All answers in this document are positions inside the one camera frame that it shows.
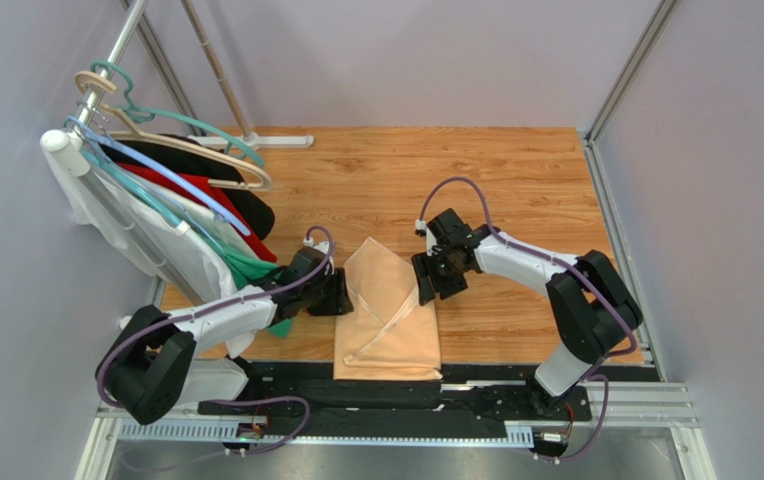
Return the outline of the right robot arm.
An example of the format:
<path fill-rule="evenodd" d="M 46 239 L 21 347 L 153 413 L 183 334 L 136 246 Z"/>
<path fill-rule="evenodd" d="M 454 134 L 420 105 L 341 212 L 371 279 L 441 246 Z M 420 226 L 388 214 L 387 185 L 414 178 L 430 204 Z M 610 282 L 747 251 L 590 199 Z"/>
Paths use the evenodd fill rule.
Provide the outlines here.
<path fill-rule="evenodd" d="M 466 290 L 468 272 L 506 278 L 548 299 L 559 344 L 526 380 L 529 401 L 538 409 L 564 399 L 643 321 L 626 284 L 600 251 L 552 252 L 487 224 L 473 229 L 453 209 L 415 225 L 427 244 L 411 258 L 420 304 Z"/>

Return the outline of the beige cloth napkin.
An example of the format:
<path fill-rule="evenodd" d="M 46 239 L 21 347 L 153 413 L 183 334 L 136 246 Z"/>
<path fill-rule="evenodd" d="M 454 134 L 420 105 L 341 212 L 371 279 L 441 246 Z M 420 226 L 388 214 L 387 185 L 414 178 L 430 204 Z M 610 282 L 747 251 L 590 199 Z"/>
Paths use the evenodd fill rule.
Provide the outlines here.
<path fill-rule="evenodd" d="M 354 311 L 335 321 L 333 378 L 441 379 L 435 306 L 419 303 L 411 263 L 368 237 L 346 260 L 344 269 Z"/>

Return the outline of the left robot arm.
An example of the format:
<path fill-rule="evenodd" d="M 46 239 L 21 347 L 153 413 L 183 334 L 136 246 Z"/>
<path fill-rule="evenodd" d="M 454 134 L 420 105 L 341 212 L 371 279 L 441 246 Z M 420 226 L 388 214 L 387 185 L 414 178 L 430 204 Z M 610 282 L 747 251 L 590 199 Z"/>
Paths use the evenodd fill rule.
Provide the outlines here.
<path fill-rule="evenodd" d="M 259 331 L 300 312 L 352 310 L 345 269 L 323 247 L 305 246 L 229 297 L 169 312 L 139 308 L 96 370 L 98 393 L 141 425 L 179 405 L 233 401 L 249 382 L 235 359 Z"/>

